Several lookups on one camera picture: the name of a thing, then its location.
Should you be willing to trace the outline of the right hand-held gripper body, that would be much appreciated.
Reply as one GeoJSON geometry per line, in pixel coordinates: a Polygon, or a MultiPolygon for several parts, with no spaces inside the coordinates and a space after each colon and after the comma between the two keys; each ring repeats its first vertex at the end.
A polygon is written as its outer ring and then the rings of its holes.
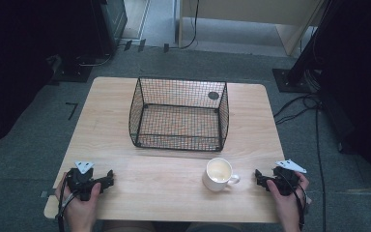
{"type": "Polygon", "coordinates": [[[281,195],[290,195],[298,185],[299,177],[297,172],[306,174],[307,170],[291,159],[277,161],[276,167],[272,170],[274,182],[281,195]]]}

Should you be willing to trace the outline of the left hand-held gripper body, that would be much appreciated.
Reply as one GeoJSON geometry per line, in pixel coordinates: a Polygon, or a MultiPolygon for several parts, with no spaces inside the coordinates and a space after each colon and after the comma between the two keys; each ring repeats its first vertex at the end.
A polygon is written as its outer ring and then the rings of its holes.
{"type": "Polygon", "coordinates": [[[94,185],[93,166],[89,161],[76,161],[75,167],[68,172],[67,185],[82,201],[89,201],[94,185]]]}

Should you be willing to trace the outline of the person's right hand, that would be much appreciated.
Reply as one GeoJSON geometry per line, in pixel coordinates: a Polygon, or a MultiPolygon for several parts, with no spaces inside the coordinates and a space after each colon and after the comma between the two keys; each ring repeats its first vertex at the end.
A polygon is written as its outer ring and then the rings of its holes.
{"type": "Polygon", "coordinates": [[[305,190],[309,185],[309,181],[305,178],[302,173],[297,172],[296,175],[300,178],[295,193],[289,196],[283,196],[280,194],[277,186],[271,180],[268,180],[268,186],[270,188],[271,195],[275,202],[275,207],[279,220],[282,223],[298,223],[300,224],[300,212],[297,199],[300,200],[302,205],[305,205],[305,190]]]}

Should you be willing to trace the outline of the person's left hand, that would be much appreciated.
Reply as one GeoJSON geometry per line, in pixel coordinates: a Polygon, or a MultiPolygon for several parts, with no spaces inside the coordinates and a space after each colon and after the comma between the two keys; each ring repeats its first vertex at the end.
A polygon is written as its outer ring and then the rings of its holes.
{"type": "Polygon", "coordinates": [[[100,185],[94,185],[89,201],[73,199],[66,207],[65,220],[72,224],[93,223],[97,221],[97,205],[100,196],[100,185]]]}

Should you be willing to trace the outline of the white cup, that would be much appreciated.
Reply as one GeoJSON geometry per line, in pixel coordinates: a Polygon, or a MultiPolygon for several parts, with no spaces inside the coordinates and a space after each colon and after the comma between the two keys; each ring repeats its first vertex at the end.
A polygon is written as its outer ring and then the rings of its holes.
{"type": "Polygon", "coordinates": [[[204,186],[211,191],[222,191],[240,180],[241,177],[233,172],[230,162],[223,158],[210,159],[202,176],[204,186]]]}

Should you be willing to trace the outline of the black metal stand with base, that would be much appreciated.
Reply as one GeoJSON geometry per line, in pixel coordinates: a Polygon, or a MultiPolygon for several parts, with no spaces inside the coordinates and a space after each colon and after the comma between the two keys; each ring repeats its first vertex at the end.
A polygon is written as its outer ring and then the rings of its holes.
{"type": "Polygon", "coordinates": [[[320,31],[324,28],[326,15],[328,14],[332,0],[304,0],[302,13],[294,13],[300,19],[294,24],[277,24],[276,29],[285,50],[293,55],[297,48],[301,48],[301,42],[309,28],[312,33],[306,46],[291,69],[273,69],[272,74],[280,92],[283,93],[311,93],[311,87],[307,81],[309,70],[315,70],[323,64],[323,58],[316,53],[316,42],[320,31]]]}

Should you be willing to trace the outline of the dark curtain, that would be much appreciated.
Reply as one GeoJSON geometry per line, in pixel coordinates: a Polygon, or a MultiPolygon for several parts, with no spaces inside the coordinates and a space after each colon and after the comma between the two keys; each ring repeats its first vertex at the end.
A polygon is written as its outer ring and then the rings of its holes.
{"type": "Polygon", "coordinates": [[[371,163],[371,0],[333,0],[318,29],[318,78],[345,152],[371,163]]]}
{"type": "Polygon", "coordinates": [[[47,59],[76,67],[91,0],[0,0],[0,139],[51,79],[47,59]]]}

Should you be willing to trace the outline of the black cabinet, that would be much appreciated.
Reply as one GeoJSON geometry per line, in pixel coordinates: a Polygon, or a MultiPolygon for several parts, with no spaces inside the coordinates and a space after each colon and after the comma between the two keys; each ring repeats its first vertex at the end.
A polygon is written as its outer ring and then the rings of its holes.
{"type": "Polygon", "coordinates": [[[122,38],[128,17],[124,0],[91,0],[100,53],[112,55],[122,38]]]}

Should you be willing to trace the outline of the beige wooden furniture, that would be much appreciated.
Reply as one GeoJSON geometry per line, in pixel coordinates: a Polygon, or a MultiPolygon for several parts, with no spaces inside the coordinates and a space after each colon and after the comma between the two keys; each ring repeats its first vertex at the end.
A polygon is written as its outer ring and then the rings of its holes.
{"type": "Polygon", "coordinates": [[[183,45],[184,17],[274,24],[287,55],[293,55],[309,26],[322,18],[328,0],[174,0],[178,45],[183,45]]]}

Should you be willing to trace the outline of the black stand base plate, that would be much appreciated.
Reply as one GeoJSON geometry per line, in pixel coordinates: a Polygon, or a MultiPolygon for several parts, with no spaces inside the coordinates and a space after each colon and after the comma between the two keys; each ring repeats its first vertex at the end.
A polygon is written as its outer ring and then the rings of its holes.
{"type": "Polygon", "coordinates": [[[55,82],[79,82],[85,83],[91,73],[92,67],[81,65],[77,61],[64,61],[56,56],[52,63],[54,74],[51,78],[55,82]]]}

